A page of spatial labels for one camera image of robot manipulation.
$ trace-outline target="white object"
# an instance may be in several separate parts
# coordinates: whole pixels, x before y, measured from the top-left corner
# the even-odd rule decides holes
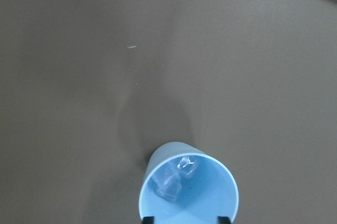
[[[191,186],[183,188],[177,202],[159,197],[151,187],[151,178],[168,162],[182,157],[197,158],[199,167]],[[216,224],[217,217],[233,222],[239,207],[239,192],[230,171],[219,161],[182,142],[159,147],[148,163],[139,198],[141,219],[154,216],[159,224]]]

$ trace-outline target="dark gray surface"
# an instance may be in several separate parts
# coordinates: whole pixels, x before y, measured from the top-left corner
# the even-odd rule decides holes
[[[139,223],[171,140],[232,171],[237,224],[335,223],[337,0],[1,0],[0,17],[1,223]]]

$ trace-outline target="small debris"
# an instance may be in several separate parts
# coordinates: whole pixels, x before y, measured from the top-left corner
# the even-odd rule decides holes
[[[129,46],[126,46],[127,49],[134,49],[136,48],[138,45],[129,45]]]

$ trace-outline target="black clip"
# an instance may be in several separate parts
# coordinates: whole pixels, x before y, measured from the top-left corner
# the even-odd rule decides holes
[[[143,221],[142,221],[142,224],[153,224],[154,222],[154,217],[151,216],[151,217],[144,217],[143,218]]]
[[[217,218],[219,224],[232,224],[231,220],[228,217],[218,217]]]

